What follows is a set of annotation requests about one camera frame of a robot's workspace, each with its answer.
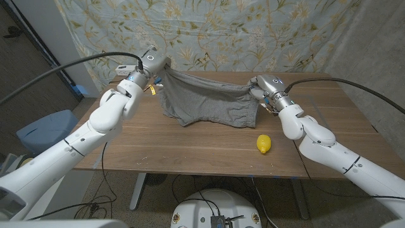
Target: blue bin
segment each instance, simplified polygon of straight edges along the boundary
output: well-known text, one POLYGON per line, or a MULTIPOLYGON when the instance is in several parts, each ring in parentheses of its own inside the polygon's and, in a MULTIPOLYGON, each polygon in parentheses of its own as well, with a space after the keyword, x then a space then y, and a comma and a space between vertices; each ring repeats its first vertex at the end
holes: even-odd
POLYGON ((37 156, 69 136, 77 123, 78 120, 72 111, 63 110, 30 123, 17 131, 17 136, 21 143, 37 156))

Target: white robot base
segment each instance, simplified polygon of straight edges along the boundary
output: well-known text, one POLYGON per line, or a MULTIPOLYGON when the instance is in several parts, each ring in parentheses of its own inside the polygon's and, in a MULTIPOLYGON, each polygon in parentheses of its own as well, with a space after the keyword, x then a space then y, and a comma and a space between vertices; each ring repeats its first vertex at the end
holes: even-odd
MULTIPOLYGON (((204 199, 212 201, 218 206, 220 215, 225 216, 226 226, 216 225, 215 227, 240 227, 240 228, 261 228, 261 220, 257 209, 242 196, 227 191, 224 189, 206 189, 201 191, 204 199)), ((211 228, 211 217, 214 211, 217 217, 218 210, 216 206, 210 202, 202 200, 199 192, 189 196, 185 201, 181 202, 173 212, 171 218, 171 228, 211 228)))

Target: yellow label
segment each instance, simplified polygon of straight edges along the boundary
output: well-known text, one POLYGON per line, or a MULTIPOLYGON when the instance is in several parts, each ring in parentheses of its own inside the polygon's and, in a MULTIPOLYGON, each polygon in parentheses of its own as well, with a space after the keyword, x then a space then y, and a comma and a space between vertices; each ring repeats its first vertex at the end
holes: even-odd
POLYGON ((152 95, 155 95, 155 94, 156 94, 156 92, 155 92, 155 90, 154 90, 154 87, 153 87, 153 86, 151 86, 151 91, 152 91, 152 95))

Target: table leg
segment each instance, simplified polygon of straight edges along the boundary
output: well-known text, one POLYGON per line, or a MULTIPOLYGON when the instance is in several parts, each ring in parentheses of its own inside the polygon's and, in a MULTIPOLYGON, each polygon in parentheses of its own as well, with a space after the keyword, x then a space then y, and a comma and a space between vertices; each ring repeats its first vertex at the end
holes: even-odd
POLYGON ((146 181, 146 173, 139 173, 137 182, 135 183, 134 193, 132 193, 131 203, 129 204, 130 210, 136 210, 139 206, 140 197, 142 196, 142 192, 144 190, 146 181))
POLYGON ((301 181, 299 179, 291 179, 291 184, 294 189, 294 196, 296 197, 299 214, 302 219, 307 220, 309 219, 309 212, 301 181))

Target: floor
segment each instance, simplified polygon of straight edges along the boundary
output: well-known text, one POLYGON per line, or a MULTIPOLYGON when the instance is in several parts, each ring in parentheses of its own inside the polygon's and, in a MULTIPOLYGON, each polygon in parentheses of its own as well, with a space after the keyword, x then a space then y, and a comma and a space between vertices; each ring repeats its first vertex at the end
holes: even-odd
MULTIPOLYGON (((80 119, 95 100, 85 98, 73 113, 80 119)), ((175 175, 168 175, 164 183, 158 186, 146 186, 139 208, 133 212, 129 210, 129 203, 136 178, 137 174, 134 172, 107 172, 108 183, 117 195, 117 200, 113 203, 113 218, 124 221, 129 227, 169 227, 172 213, 177 206, 171 191, 175 175)), ((244 181, 251 186, 250 179, 244 178, 244 181)), ((365 195, 347 180, 315 180, 314 183, 302 180, 311 216, 309 220, 303 220, 299 216, 290 180, 257 178, 255 182, 270 218, 279 227, 380 227, 396 218, 374 199, 336 197, 323 193, 314 186, 316 184, 325 191, 337 194, 365 195)), ((246 191, 246 186, 235 177, 196 177, 196 186, 199 189, 220 187, 235 191, 247 199, 251 197, 249 191, 246 191)), ((193 177, 181 175, 175 181, 173 190, 178 199, 184 199, 195 193, 193 177)), ((102 173, 96 172, 82 202, 87 203, 98 196, 103 197, 96 201, 106 201, 104 195, 113 198, 109 187, 103 181, 102 173)), ((111 218, 111 205, 104 206, 105 211, 100 209, 93 217, 111 218)), ((256 208, 262 221, 265 221, 258 204, 256 208)), ((89 211, 84 212, 85 210, 79 212, 78 218, 89 216, 89 211)))

